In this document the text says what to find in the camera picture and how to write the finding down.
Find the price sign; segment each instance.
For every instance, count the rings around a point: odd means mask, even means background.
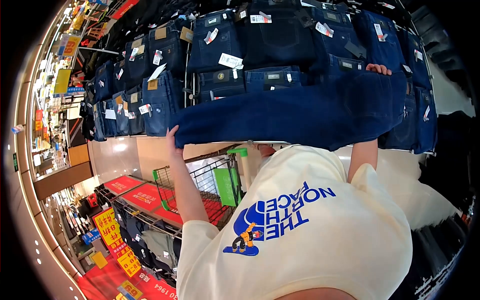
[[[122,293],[128,300],[137,300],[143,293],[137,289],[130,281],[125,280],[117,290]]]

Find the wooden panel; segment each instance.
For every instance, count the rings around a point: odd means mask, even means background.
[[[93,173],[89,161],[60,172],[52,173],[34,183],[36,197],[37,199],[45,199],[53,193],[82,182],[85,179],[89,179],[92,176]]]
[[[72,167],[89,161],[87,144],[68,148],[68,158]]]

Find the yellow sign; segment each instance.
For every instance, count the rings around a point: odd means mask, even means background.
[[[131,278],[142,268],[142,265],[130,247],[126,247],[122,249],[122,251],[123,250],[125,250],[125,253],[117,259],[117,262],[121,265],[125,273],[127,273],[128,277]]]
[[[69,36],[65,50],[63,50],[63,56],[73,56],[77,50],[78,44],[82,40],[81,36]]]
[[[115,220],[115,212],[113,208],[109,208],[103,213],[93,217],[93,220],[107,246],[113,244],[121,238],[120,225]]]
[[[132,295],[132,297],[134,297],[135,299],[138,299],[140,298],[141,295],[143,295],[143,293],[137,289],[133,284],[131,284],[130,281],[128,280],[125,280],[120,286],[119,286],[119,291],[120,292],[127,292],[129,293],[130,295]]]
[[[70,80],[70,69],[60,69],[55,79],[54,94],[65,94],[68,89],[68,81]]]

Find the black hang tag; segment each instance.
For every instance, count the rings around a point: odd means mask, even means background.
[[[230,81],[230,72],[231,69],[227,69],[213,73],[213,83],[217,84]]]
[[[308,15],[305,9],[302,8],[301,10],[295,11],[294,13],[297,16],[297,19],[300,21],[303,28],[314,26],[314,21],[312,17]]]
[[[348,41],[348,43],[345,45],[345,49],[350,51],[356,57],[360,57],[362,55],[362,53],[360,52],[360,49],[350,41]]]

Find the shirt sleeve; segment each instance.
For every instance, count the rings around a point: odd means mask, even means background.
[[[192,220],[183,224],[182,245],[177,270],[177,283],[187,279],[193,264],[219,233],[218,228],[205,221]]]

